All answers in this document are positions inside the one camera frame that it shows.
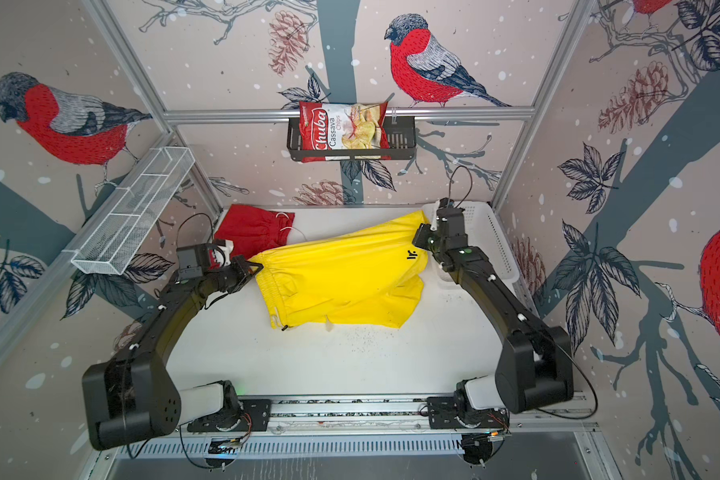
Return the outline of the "white plastic basket tray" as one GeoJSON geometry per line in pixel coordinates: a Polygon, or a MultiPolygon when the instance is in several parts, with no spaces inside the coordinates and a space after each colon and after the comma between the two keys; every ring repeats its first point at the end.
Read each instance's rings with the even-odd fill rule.
{"type": "MultiPolygon", "coordinates": [[[[430,203],[422,207],[427,220],[434,222],[437,206],[437,203],[430,203]]],[[[515,294],[514,284],[520,277],[519,268],[491,206],[486,202],[464,201],[460,208],[464,209],[469,245],[479,247],[488,256],[496,276],[515,294]]],[[[423,278],[425,283],[432,283],[444,291],[460,289],[431,256],[423,278]]]]}

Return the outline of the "red shorts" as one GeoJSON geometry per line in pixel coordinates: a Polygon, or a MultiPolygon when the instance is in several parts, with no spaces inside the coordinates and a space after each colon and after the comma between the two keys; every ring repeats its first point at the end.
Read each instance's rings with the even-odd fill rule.
{"type": "Polygon", "coordinates": [[[214,239],[231,242],[233,255],[251,259],[264,251],[285,246],[295,218],[295,212],[232,205],[214,232],[214,239]]]}

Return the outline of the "yellow shorts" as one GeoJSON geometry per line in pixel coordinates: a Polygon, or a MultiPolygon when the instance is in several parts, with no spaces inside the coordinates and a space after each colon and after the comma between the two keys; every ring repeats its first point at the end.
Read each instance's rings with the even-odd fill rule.
{"type": "Polygon", "coordinates": [[[398,329],[419,305],[428,253],[413,245],[422,211],[331,239],[264,251],[256,282],[274,329],[308,323],[398,329]]]}

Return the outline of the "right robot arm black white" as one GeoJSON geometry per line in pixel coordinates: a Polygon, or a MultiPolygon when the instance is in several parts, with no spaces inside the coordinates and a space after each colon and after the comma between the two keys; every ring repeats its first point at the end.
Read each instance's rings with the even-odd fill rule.
{"type": "Polygon", "coordinates": [[[423,223],[413,245],[429,251],[440,269],[477,303],[502,340],[490,375],[464,380],[454,392],[461,419],[493,406],[513,414],[569,401],[574,395],[571,341],[561,327],[549,327],[509,290],[477,246],[469,244],[463,209],[439,200],[433,225],[423,223]]]}

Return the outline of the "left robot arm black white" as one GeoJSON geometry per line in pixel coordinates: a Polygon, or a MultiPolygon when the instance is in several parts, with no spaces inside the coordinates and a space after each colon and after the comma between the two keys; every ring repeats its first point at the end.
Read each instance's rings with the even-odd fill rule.
{"type": "Polygon", "coordinates": [[[90,366],[82,378],[89,441],[98,451],[166,436],[193,421],[233,427],[244,407],[229,380],[179,390],[167,363],[185,328],[209,297],[234,294],[264,266],[242,256],[197,277],[174,272],[158,306],[122,351],[90,366]]]}

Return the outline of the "red cassava chips bag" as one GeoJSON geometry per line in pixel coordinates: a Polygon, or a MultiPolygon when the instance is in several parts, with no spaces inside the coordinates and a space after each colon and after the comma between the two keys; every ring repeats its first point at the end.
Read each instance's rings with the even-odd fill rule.
{"type": "Polygon", "coordinates": [[[339,150],[380,150],[389,147],[383,128],[388,104],[299,104],[302,162],[345,160],[339,150]]]}

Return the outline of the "white mesh wall shelf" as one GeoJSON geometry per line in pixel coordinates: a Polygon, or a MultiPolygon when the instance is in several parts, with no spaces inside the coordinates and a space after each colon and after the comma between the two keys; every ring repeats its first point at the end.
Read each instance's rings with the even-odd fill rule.
{"type": "Polygon", "coordinates": [[[121,275],[195,164],[187,147],[153,148],[136,176],[113,193],[115,203],[71,259],[84,274],[121,275]]]}

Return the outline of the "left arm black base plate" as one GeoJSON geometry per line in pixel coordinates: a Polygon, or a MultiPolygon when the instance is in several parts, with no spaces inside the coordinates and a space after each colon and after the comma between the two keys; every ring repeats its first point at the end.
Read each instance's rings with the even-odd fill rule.
{"type": "Polygon", "coordinates": [[[221,410],[189,422],[191,433],[239,433],[264,432],[267,430],[272,402],[269,399],[243,399],[239,408],[221,410]]]}

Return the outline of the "horizontal aluminium frame bar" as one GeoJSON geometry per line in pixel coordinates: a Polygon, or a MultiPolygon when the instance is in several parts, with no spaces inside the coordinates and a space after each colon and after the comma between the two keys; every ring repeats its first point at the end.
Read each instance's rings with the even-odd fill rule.
{"type": "MultiPolygon", "coordinates": [[[[536,114],[533,107],[389,107],[388,117],[415,117],[422,121],[528,121],[536,114]]],[[[299,109],[169,110],[163,119],[171,126],[195,124],[273,124],[299,118],[299,109]]]]}

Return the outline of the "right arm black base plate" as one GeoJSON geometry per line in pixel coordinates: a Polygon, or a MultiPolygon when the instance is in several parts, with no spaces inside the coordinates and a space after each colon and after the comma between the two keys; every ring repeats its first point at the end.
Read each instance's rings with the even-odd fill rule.
{"type": "Polygon", "coordinates": [[[510,415],[503,408],[475,409],[466,399],[428,397],[424,413],[432,430],[493,429],[508,430],[510,415]]]}

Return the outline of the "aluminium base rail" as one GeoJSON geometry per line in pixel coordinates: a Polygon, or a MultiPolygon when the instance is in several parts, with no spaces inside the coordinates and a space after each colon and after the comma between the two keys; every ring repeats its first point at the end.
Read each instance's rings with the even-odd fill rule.
{"type": "MultiPolygon", "coordinates": [[[[239,433],[191,433],[186,425],[177,427],[172,435],[182,430],[191,434],[225,435],[243,437],[250,434],[286,434],[313,432],[409,432],[431,431],[424,413],[427,398],[416,397],[249,397],[243,399],[269,399],[272,402],[267,430],[264,432],[239,433]]],[[[447,429],[487,430],[493,429],[447,429]]]]}

